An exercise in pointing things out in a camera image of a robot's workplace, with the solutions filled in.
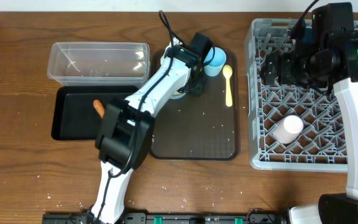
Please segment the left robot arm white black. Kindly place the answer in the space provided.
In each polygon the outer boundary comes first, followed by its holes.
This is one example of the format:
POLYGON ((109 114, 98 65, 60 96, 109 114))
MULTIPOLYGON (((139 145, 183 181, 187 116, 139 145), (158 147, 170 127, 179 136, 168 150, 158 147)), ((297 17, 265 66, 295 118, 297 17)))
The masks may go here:
POLYGON ((210 43, 169 43, 159 69, 144 86, 106 105, 95 139, 101 181, 90 210, 93 223, 115 223, 122 215, 129 179, 151 147, 155 117, 174 93, 197 89, 208 54, 213 53, 210 43))

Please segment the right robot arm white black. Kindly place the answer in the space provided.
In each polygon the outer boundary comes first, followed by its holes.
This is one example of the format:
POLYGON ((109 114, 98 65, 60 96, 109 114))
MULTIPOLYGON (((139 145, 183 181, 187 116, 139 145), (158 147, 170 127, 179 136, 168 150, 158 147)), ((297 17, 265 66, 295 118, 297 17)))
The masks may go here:
POLYGON ((344 125, 347 184, 343 194, 324 194, 318 203, 289 209, 288 223, 358 223, 358 31, 352 4, 312 2, 307 26, 290 29, 290 53, 267 54, 260 71, 266 85, 281 83, 319 90, 336 97, 344 125))

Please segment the pink white cup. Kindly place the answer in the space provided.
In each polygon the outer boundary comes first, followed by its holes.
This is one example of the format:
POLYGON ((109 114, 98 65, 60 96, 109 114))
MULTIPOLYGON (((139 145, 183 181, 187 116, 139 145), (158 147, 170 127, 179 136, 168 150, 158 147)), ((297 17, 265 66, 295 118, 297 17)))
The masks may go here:
POLYGON ((300 117, 288 115, 277 123, 272 136, 282 144, 290 144, 300 135, 303 128, 304 124, 300 117))

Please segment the light blue rice bowl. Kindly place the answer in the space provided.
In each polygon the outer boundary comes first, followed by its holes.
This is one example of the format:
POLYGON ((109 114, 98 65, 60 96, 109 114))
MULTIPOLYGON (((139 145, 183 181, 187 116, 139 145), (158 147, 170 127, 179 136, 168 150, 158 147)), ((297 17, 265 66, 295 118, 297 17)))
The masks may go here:
POLYGON ((180 98, 183 98, 184 96, 186 95, 186 90, 184 90, 184 89, 179 89, 179 90, 177 90, 175 93, 173 93, 170 97, 169 97, 169 99, 170 100, 178 100, 178 99, 180 99, 180 98))

